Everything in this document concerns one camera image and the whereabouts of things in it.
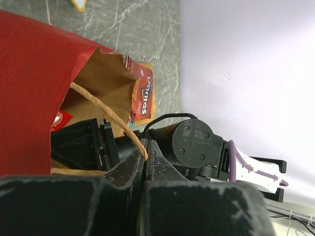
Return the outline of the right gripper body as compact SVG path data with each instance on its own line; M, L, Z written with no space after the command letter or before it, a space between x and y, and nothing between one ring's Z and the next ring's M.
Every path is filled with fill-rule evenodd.
M52 132L51 158L80 170L110 170L121 161L111 124L96 118Z

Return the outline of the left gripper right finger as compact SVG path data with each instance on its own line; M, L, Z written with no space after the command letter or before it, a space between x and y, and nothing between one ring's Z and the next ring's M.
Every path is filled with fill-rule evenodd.
M146 180L152 181L188 181L162 154L154 140L148 143Z

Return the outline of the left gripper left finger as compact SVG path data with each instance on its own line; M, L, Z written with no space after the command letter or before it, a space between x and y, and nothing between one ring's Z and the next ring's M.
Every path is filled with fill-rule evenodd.
M116 188L129 188L138 174L142 174L145 159L132 141L119 141L118 154L121 162L110 169L105 178Z

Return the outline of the red KitKat packet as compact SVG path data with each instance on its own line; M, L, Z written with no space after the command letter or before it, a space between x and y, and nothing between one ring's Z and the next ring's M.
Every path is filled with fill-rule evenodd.
M71 114L59 110L52 125L51 132L55 132L66 127L72 118L73 116Z

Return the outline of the red Doritos bag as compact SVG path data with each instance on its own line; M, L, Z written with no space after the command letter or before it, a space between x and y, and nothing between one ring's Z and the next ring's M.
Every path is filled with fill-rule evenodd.
M156 93L153 65L151 63L137 63L129 56L124 57L126 69L135 78L135 85L131 96L132 109L129 122L133 126L147 124L156 115Z

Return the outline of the red paper bag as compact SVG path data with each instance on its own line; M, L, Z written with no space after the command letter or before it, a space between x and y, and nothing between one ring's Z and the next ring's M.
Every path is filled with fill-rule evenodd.
M70 123L108 118L71 83L127 122L135 78L124 57L72 32L2 10L0 174L50 173L50 133L59 110L73 116Z

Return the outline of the gold crispy snack bag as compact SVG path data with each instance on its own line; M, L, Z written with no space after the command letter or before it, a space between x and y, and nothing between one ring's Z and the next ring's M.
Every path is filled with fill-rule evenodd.
M135 127L146 125L153 121L156 116L156 91L155 79L151 63L139 63L139 70L136 75L139 78L136 82L136 100L133 104L135 112L133 125Z

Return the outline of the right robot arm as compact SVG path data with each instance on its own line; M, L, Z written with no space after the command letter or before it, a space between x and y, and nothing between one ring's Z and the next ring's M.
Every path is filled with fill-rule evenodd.
M157 153L189 180L247 182L269 200L284 200L284 188L288 186L281 177L287 168L284 160L245 155L233 141L216 135L194 115L183 113L182 117L183 121L158 129L149 123L135 135L152 141ZM114 137L111 124L95 118L51 134L52 159L72 169L108 171L135 148L131 138Z

